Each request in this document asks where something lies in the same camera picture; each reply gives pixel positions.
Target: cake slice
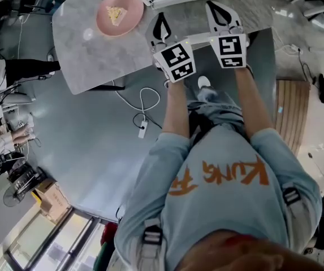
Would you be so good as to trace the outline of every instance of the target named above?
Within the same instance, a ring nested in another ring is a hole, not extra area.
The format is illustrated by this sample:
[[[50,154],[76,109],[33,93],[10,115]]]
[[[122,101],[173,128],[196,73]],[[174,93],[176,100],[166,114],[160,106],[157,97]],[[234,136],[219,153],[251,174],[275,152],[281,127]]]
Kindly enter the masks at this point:
[[[128,12],[124,8],[114,7],[114,6],[113,7],[106,6],[106,9],[107,9],[107,14],[109,15],[109,18],[111,20],[111,23],[114,26],[118,26]]]

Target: marble table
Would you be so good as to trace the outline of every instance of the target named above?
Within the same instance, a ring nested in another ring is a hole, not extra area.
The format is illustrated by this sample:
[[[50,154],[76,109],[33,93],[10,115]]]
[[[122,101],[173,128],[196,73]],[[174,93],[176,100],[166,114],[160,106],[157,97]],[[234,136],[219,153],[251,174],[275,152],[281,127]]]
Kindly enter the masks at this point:
[[[138,26],[128,34],[110,38],[96,26],[102,0],[66,0],[53,15],[55,50],[61,70],[73,94],[79,94],[152,64],[144,34],[159,12],[165,12],[181,36],[209,31],[205,0],[152,10],[144,8]],[[267,0],[214,0],[233,8],[247,33],[271,27]]]

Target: light blue t-shirt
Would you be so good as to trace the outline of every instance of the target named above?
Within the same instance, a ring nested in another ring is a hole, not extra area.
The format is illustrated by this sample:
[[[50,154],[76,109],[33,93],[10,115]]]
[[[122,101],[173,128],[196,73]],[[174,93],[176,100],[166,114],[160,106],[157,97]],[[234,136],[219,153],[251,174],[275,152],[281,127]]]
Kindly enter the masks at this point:
[[[189,139],[162,133],[145,159],[115,237],[130,262],[131,238],[144,221],[160,217],[167,242],[166,270],[174,270],[192,246],[226,229],[289,246],[281,186],[292,182],[316,207],[316,182],[273,129],[248,142],[228,123],[215,126],[192,149]]]

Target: wooden floor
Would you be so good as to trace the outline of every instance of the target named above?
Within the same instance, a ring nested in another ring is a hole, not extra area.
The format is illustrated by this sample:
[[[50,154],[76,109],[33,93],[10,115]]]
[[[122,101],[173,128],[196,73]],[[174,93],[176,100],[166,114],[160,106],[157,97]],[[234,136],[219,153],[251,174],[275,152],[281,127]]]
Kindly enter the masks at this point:
[[[308,113],[310,85],[306,81],[278,80],[275,129],[297,155]]]

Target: floor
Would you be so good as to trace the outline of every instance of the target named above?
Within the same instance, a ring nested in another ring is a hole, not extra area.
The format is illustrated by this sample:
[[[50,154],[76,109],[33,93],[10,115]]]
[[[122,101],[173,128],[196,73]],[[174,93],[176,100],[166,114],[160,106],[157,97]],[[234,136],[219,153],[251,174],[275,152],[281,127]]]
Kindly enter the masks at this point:
[[[300,12],[301,6],[286,7],[284,0],[269,1],[274,9],[274,30],[259,33],[248,51],[248,63],[254,70],[259,90],[272,116],[275,77],[303,78],[297,57],[277,51],[275,64],[272,34],[275,49],[282,45],[277,35],[284,44],[294,43],[301,47],[304,50],[302,60],[317,75],[320,72],[324,74],[324,54],[309,53],[307,46],[324,46],[324,31],[306,21]],[[20,26],[16,21],[1,31],[0,48],[4,49],[2,54],[8,59],[18,57]],[[45,60],[50,50],[54,53],[52,47],[50,18],[30,16],[23,25],[19,58]],[[208,76],[216,88],[227,90],[237,101],[232,72],[221,72],[209,47],[196,52],[196,62],[199,75]],[[189,80],[194,89],[196,79],[192,77]],[[161,102],[148,114],[161,124],[166,105],[163,74],[150,67],[124,80],[127,89],[122,95],[136,106],[140,105],[139,91],[142,87],[149,86],[160,93]],[[142,160],[160,130],[150,124],[145,138],[139,139],[139,130],[132,123],[137,111],[128,107],[114,92],[89,91],[72,95],[61,72],[46,81],[27,82],[23,85],[23,91],[34,96],[36,101],[22,107],[18,119],[24,120],[26,114],[31,112],[35,133],[41,141],[41,147],[34,142],[29,144],[29,161],[41,166],[58,180],[73,205],[115,220],[115,211],[129,195]],[[316,151],[319,145],[324,146],[324,105],[317,100],[315,87],[312,87],[310,97],[308,122],[299,159],[324,187],[323,176],[311,159],[306,159],[307,152],[314,151],[314,160],[324,173],[324,150]],[[148,91],[143,92],[143,98],[146,107],[157,99],[155,94]],[[16,124],[18,119],[15,115],[13,117]]]

